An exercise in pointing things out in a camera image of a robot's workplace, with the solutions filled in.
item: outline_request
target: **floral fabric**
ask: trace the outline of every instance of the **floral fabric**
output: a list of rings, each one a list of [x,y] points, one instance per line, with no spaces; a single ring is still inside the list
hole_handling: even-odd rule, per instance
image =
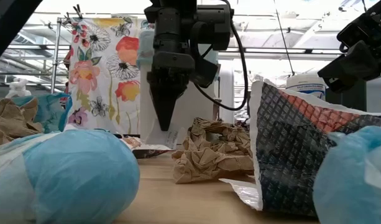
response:
[[[139,133],[140,72],[136,17],[72,21],[67,123],[112,133]]]

